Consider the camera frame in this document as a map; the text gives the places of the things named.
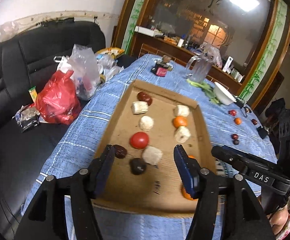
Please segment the right hand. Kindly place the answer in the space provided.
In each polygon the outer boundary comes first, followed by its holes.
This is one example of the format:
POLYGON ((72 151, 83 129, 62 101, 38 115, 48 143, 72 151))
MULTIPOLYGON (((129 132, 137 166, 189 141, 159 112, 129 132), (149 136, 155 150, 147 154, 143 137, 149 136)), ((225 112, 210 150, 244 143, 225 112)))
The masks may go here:
POLYGON ((268 218, 276 239, 285 239, 290 233, 290 198, 285 207, 279 208, 272 216, 268 215, 268 218))

